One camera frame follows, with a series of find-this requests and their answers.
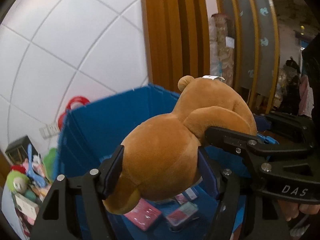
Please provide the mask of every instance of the blue bin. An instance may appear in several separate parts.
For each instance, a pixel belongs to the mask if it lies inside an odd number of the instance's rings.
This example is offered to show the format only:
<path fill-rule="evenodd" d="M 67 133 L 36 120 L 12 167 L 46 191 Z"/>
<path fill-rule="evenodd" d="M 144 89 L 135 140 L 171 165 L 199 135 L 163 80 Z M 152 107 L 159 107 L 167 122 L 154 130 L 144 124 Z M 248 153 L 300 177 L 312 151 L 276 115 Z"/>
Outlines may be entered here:
<path fill-rule="evenodd" d="M 179 94 L 175 92 L 149 84 L 68 112 L 59 137 L 53 177 L 56 178 L 58 174 L 65 174 L 67 177 L 82 176 L 88 170 L 97 168 L 104 159 L 111 157 L 116 147 L 135 127 L 153 116 L 170 113 L 178 98 Z M 232 169 L 240 176 L 249 176 L 241 157 L 215 147 L 208 147 L 207 151 L 223 167 Z M 192 223 L 192 226 L 180 233 L 173 233 L 162 219 L 153 229 L 142 232 L 126 217 L 108 214 L 118 239 L 203 239 L 218 202 L 206 194 L 201 184 L 196 189 L 200 197 L 195 204 L 199 207 L 201 219 Z M 242 222 L 244 202 L 245 198 L 241 197 L 234 229 Z M 80 196 L 77 197 L 76 204 L 83 238 L 91 239 Z M 166 215 L 177 207 L 157 208 Z"/>

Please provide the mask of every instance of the pink cloth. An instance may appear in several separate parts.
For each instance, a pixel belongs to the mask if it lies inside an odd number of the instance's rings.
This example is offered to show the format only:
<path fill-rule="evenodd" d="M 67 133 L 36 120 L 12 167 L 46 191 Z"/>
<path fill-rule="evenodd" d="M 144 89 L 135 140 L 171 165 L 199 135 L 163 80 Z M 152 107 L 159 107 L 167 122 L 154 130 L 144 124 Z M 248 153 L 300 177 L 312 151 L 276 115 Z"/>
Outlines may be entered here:
<path fill-rule="evenodd" d="M 303 75 L 300 79 L 300 98 L 298 115 L 306 115 L 311 117 L 313 105 L 313 91 L 309 86 L 309 79 L 307 75 Z"/>
<path fill-rule="evenodd" d="M 34 225 L 35 224 L 35 221 L 32 219 L 32 218 L 30 218 L 30 217 L 28 217 L 28 216 L 26 216 L 26 215 L 24 215 L 24 217 L 26 218 L 26 220 L 28 221 L 28 223 L 30 224 L 30 225 Z"/>

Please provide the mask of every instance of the teddy bear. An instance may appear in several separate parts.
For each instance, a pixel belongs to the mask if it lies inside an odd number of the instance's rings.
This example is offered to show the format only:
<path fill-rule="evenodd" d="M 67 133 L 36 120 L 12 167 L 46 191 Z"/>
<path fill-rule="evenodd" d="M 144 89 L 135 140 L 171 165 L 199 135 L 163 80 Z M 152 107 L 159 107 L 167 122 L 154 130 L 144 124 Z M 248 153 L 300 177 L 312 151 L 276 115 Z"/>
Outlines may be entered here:
<path fill-rule="evenodd" d="M 199 181 L 197 151 L 207 145 L 207 128 L 257 134 L 247 104 L 219 78 L 185 76 L 178 88 L 182 93 L 171 113 L 146 120 L 123 140 L 122 173 L 103 200 L 110 213 L 125 214 L 140 198 L 171 198 Z"/>

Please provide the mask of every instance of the blue clip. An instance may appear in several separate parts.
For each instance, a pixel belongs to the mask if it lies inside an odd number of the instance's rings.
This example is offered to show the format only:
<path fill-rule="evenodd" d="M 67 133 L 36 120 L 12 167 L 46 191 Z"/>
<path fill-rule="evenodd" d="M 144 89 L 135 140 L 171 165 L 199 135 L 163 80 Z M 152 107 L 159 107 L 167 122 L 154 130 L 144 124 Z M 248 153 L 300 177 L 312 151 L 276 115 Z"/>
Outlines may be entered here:
<path fill-rule="evenodd" d="M 262 140 L 263 143 L 265 144 L 279 144 L 278 141 L 273 139 L 270 136 L 263 136 L 262 134 L 257 134 L 257 136 Z"/>

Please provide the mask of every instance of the teddy bear ear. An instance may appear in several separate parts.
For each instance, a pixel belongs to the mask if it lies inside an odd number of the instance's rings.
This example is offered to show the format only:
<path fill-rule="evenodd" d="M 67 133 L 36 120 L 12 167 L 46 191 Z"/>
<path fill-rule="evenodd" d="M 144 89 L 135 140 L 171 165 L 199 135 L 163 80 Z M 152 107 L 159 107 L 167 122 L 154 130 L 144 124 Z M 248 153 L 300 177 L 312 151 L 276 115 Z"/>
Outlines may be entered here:
<path fill-rule="evenodd" d="M 192 76 L 184 76 L 182 78 L 180 78 L 179 82 L 178 82 L 178 89 L 182 92 L 187 85 L 190 84 L 190 82 L 192 82 L 195 78 Z"/>

